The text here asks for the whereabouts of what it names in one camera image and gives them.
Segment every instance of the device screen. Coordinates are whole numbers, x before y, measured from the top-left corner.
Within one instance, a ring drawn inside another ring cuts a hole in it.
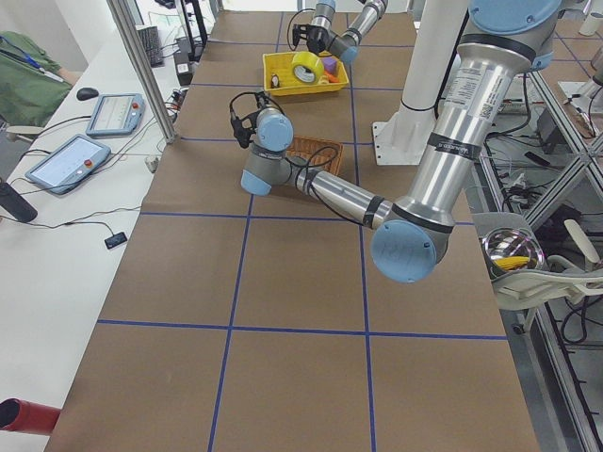
[[[128,119],[134,96],[106,96],[98,109],[92,129],[121,130]]]
[[[78,138],[53,155],[32,174],[49,186],[60,186],[65,179],[81,168],[85,160],[91,159],[102,149],[94,143]]]

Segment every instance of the metal bowl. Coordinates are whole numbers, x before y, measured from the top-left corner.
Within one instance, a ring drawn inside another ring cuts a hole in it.
[[[528,257],[530,260],[521,268],[541,269],[545,264],[545,254],[534,237],[512,228],[497,228],[481,241],[486,257],[493,263],[493,276],[506,273],[496,265],[498,259],[512,256]]]

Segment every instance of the purple object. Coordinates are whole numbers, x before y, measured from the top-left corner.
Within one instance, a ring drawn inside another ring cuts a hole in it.
[[[337,75],[337,60],[332,56],[326,56],[321,59],[324,70],[331,75]]]

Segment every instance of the yellow plastic box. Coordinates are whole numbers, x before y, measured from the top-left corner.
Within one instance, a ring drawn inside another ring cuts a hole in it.
[[[279,54],[264,54],[264,91],[273,96],[288,96],[292,94],[312,94],[315,92],[339,91],[350,84],[346,68],[337,60],[337,78],[339,83],[308,85],[293,75],[291,61],[297,52],[282,52]],[[279,77],[279,88],[270,87],[270,79],[276,74]]]

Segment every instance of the blue joint cap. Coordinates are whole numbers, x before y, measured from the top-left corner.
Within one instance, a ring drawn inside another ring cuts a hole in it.
[[[436,252],[432,239],[415,224],[386,221],[373,235],[370,253],[375,266],[398,283],[414,283],[432,273]]]
[[[546,21],[562,0],[472,0],[471,21],[479,29],[493,35],[516,35]]]
[[[293,141],[293,125],[287,116],[273,110],[260,118],[255,134],[260,146],[278,153],[288,148]]]
[[[540,71],[540,70],[546,68],[551,63],[552,60],[553,60],[552,52],[550,52],[549,54],[546,54],[546,55],[537,56],[534,59],[534,62],[531,63],[530,70],[531,71]]]
[[[252,195],[258,196],[266,196],[272,189],[270,184],[267,184],[255,174],[248,172],[246,169],[243,170],[243,175],[241,176],[241,186],[245,191],[251,193]]]
[[[320,4],[327,5],[328,7],[335,9],[335,0],[318,0],[316,6]]]
[[[339,56],[342,63],[351,64],[358,57],[358,47],[348,47],[343,54]]]

